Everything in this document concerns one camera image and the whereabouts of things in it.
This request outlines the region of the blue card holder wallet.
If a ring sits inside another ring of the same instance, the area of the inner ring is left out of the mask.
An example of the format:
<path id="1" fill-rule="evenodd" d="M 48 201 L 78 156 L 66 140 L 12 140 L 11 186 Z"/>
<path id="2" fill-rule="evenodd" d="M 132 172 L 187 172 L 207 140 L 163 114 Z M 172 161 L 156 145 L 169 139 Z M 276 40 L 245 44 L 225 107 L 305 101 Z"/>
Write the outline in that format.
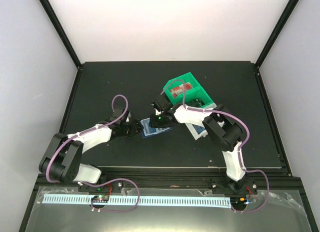
<path id="1" fill-rule="evenodd" d="M 168 127 L 168 128 L 152 128 L 149 125 L 150 119 L 146 118 L 140 121 L 143 130 L 141 132 L 141 135 L 143 138 L 149 138 L 152 136 L 156 136 L 165 132 L 169 132 L 172 130 L 172 128 Z"/>

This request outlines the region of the red white card stack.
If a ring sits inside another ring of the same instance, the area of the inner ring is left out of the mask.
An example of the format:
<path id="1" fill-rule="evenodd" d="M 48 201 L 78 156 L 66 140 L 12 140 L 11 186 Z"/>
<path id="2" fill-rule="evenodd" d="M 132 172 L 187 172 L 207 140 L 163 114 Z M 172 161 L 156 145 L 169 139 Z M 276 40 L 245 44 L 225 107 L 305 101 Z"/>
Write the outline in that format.
<path id="1" fill-rule="evenodd" d="M 173 87 L 169 91 L 170 91 L 171 95 L 174 98 L 176 98 L 179 94 L 184 93 L 185 89 L 190 90 L 192 88 L 193 88 L 192 84 L 187 82 L 185 84 L 180 84 L 179 86 Z"/>

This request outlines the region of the green bin with red cards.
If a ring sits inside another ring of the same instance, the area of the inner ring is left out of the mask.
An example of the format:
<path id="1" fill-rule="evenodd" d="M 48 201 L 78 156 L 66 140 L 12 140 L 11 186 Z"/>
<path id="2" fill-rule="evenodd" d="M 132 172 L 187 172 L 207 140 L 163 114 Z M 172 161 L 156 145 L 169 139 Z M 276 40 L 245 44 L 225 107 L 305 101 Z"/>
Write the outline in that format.
<path id="1" fill-rule="evenodd" d="M 169 80 L 163 89 L 165 89 L 163 94 L 166 94 L 172 104 L 181 103 L 185 91 L 185 103 L 198 98 L 205 101 L 202 86 L 191 72 Z"/>

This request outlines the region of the white bin with blue cards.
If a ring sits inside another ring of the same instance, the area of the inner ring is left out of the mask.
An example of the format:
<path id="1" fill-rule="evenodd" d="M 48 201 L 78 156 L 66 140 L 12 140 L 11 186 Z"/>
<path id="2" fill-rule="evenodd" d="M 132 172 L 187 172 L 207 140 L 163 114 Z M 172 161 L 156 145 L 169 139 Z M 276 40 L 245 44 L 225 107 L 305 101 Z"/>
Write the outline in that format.
<path id="1" fill-rule="evenodd" d="M 216 103 L 213 102 L 207 106 L 202 106 L 201 109 L 213 109 L 216 106 Z M 198 140 L 202 137 L 206 137 L 208 135 L 208 132 L 205 130 L 204 127 L 193 125 L 190 123 L 186 123 L 185 125 L 195 140 Z"/>

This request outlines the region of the green bin with black cards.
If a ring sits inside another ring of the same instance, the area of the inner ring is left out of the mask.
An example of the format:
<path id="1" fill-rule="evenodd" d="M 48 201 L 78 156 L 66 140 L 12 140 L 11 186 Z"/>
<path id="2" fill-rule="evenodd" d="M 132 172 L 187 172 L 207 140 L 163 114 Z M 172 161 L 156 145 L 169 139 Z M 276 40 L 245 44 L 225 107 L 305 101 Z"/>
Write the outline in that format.
<path id="1" fill-rule="evenodd" d="M 203 106 L 207 106 L 207 105 L 214 102 L 212 100 L 212 98 L 208 95 L 208 93 L 204 90 L 204 88 L 196 87 L 196 88 L 192 88 L 190 90 L 187 90 L 185 104 L 187 105 L 187 103 L 189 101 L 196 99 L 196 98 L 201 98 L 203 100 L 203 102 L 204 102 Z"/>

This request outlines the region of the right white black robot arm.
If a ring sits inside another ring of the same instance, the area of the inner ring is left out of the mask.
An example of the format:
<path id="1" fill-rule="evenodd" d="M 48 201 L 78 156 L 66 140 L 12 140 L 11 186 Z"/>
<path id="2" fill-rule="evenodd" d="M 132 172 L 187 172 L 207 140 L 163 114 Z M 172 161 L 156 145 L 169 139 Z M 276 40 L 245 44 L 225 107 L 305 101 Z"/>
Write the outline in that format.
<path id="1" fill-rule="evenodd" d="M 226 164 L 226 175 L 229 178 L 227 187 L 232 193 L 240 193 L 246 186 L 243 179 L 246 172 L 242 155 L 244 142 L 241 136 L 248 128 L 237 117 L 230 114 L 223 105 L 204 109 L 183 104 L 168 102 L 160 105 L 153 102 L 154 114 L 150 115 L 149 125 L 152 128 L 167 128 L 177 124 L 192 124 L 203 127 L 216 146 L 220 148 Z"/>

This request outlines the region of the blue vip card stack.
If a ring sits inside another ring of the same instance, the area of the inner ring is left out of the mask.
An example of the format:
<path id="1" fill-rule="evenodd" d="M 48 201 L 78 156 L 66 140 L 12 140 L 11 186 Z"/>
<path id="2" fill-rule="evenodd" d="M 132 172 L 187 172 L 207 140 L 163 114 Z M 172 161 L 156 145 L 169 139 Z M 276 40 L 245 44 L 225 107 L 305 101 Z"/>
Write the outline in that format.
<path id="1" fill-rule="evenodd" d="M 198 135 L 202 134 L 203 132 L 205 132 L 205 128 L 201 127 L 201 126 L 197 126 L 197 125 L 193 125 L 193 128 L 195 129 L 196 133 Z"/>

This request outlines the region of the black vip card stack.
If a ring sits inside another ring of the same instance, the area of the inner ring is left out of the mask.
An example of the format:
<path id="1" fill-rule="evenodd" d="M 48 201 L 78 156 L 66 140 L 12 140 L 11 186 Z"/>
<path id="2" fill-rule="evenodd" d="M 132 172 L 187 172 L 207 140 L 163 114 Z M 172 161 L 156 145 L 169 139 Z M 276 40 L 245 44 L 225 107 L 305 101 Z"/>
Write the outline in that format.
<path id="1" fill-rule="evenodd" d="M 201 98 L 193 99 L 187 103 L 188 106 L 197 107 L 197 108 L 202 107 L 204 104 L 205 103 L 203 102 L 203 100 Z"/>

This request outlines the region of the left small circuit board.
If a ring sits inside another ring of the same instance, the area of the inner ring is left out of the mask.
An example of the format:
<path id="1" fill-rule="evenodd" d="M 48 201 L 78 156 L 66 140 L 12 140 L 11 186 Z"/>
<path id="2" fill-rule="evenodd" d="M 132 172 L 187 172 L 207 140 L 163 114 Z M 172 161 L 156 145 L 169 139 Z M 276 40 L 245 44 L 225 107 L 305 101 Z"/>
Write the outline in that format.
<path id="1" fill-rule="evenodd" d="M 95 195 L 91 201 L 92 202 L 102 202 L 102 203 L 106 203 L 109 200 L 109 196 L 108 195 Z"/>

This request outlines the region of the small circuit board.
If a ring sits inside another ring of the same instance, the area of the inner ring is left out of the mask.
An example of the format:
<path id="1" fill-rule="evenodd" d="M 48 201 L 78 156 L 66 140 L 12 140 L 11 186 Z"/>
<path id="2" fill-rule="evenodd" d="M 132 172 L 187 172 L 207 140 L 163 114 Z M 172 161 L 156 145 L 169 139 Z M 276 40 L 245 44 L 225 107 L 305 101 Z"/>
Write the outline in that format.
<path id="1" fill-rule="evenodd" d="M 250 204 L 252 202 L 255 202 L 254 199 L 250 199 L 249 197 L 231 197 L 230 203 L 232 205 L 242 205 L 242 204 Z"/>
<path id="2" fill-rule="evenodd" d="M 95 195 L 91 201 L 92 202 L 102 202 L 102 203 L 106 203 L 109 200 L 109 196 L 108 195 Z"/>

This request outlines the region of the right small circuit board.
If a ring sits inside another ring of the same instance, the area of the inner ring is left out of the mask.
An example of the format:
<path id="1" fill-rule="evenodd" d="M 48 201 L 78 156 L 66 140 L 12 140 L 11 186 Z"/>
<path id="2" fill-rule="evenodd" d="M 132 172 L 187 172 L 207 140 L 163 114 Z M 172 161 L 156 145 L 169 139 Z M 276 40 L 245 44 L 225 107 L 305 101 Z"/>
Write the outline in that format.
<path id="1" fill-rule="evenodd" d="M 250 199 L 249 197 L 231 197 L 230 203 L 232 205 L 242 205 L 242 204 L 250 204 L 252 202 L 255 202 L 254 199 Z"/>

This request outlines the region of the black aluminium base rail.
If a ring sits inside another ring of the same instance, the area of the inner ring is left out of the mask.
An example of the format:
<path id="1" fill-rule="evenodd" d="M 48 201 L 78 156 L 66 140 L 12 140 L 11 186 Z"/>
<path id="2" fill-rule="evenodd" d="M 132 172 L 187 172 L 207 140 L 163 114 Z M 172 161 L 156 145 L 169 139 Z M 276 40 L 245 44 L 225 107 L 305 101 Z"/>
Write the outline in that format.
<path id="1" fill-rule="evenodd" d="M 114 192 L 122 187 L 132 188 L 132 180 L 138 188 L 208 189 L 213 194 L 241 196 L 257 194 L 258 190 L 297 190 L 304 193 L 302 180 L 283 169 L 264 169 L 247 173 L 239 182 L 233 182 L 225 169 L 143 169 L 103 168 L 97 183 L 106 190 L 110 181 Z"/>

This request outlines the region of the left black frame post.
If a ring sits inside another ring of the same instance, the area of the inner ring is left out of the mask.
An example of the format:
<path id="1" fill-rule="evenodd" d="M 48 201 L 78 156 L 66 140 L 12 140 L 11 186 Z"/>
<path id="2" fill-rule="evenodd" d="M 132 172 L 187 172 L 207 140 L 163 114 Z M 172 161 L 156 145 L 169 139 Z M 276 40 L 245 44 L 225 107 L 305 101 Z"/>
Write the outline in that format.
<path id="1" fill-rule="evenodd" d="M 51 24 L 53 25 L 56 33 L 58 34 L 60 40 L 62 41 L 67 53 L 69 54 L 71 60 L 73 61 L 75 67 L 79 69 L 82 66 L 62 24 L 60 23 L 51 3 L 49 0 L 39 0 L 42 8 L 44 9 L 47 17 L 49 18 Z"/>

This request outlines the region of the black frame post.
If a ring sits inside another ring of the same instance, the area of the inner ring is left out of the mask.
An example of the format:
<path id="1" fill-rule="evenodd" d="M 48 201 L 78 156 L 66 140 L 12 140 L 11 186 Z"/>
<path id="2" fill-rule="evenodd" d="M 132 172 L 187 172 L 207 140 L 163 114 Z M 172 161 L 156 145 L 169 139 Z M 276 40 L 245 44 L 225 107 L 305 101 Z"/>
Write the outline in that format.
<path id="1" fill-rule="evenodd" d="M 47 17 L 49 18 L 51 24 L 53 25 L 56 33 L 58 34 L 60 40 L 62 41 L 67 53 L 69 54 L 71 60 L 73 61 L 75 67 L 79 69 L 82 66 L 62 24 L 60 23 L 51 3 L 49 0 L 39 0 L 42 8 L 44 9 Z"/>
<path id="2" fill-rule="evenodd" d="M 291 14 L 293 13 L 295 7 L 297 6 L 300 0 L 288 0 L 284 10 L 282 11 L 275 27 L 273 28 L 267 42 L 265 43 L 260 55 L 258 56 L 255 67 L 260 68 L 265 61 L 266 57 L 268 56 L 269 52 L 271 51 L 273 45 L 275 44 L 277 38 L 279 37 L 281 31 L 283 30 L 284 26 L 286 25 L 287 21 L 289 20 Z"/>

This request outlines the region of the right black frame post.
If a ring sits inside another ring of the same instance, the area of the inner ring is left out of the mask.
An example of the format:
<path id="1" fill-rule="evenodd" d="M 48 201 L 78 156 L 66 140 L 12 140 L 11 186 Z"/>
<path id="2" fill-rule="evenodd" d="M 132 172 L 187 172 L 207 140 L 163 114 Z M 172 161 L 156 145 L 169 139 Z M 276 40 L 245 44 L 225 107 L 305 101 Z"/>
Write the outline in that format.
<path id="1" fill-rule="evenodd" d="M 282 11 L 275 27 L 273 28 L 267 42 L 265 43 L 260 55 L 258 56 L 255 67 L 260 68 L 265 61 L 266 57 L 268 56 L 269 52 L 271 51 L 273 45 L 275 44 L 277 38 L 279 37 L 281 31 L 283 30 L 284 26 L 286 25 L 287 21 L 289 20 L 291 14 L 293 13 L 295 7 L 297 6 L 300 0 L 288 0 L 284 10 Z"/>

